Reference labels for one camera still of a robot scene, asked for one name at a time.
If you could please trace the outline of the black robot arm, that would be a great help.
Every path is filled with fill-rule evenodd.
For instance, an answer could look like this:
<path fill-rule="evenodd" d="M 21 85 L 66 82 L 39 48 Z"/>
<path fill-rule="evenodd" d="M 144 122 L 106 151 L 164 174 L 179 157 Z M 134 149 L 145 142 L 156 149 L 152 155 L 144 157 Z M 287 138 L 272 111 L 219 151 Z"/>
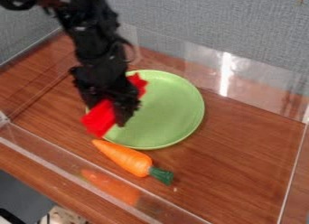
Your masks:
<path fill-rule="evenodd" d="M 118 14 L 108 0 L 0 0 L 11 11 L 41 6 L 59 21 L 76 44 L 80 66 L 70 69 L 74 84 L 88 107 L 113 102 L 117 124 L 125 126 L 138 109 L 140 90 L 126 76 L 130 42 L 118 34 Z"/>

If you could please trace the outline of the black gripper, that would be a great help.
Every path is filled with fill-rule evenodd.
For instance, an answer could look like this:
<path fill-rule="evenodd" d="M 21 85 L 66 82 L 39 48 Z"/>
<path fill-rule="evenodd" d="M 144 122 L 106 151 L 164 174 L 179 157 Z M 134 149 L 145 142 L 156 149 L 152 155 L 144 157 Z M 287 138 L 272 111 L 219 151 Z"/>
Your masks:
<path fill-rule="evenodd" d="M 81 66 L 72 68 L 70 74 L 84 102 L 89 108 L 94 108 L 105 99 L 110 99 L 117 124 L 124 127 L 141 107 L 140 90 L 126 77 L 126 41 L 81 39 L 74 44 Z"/>

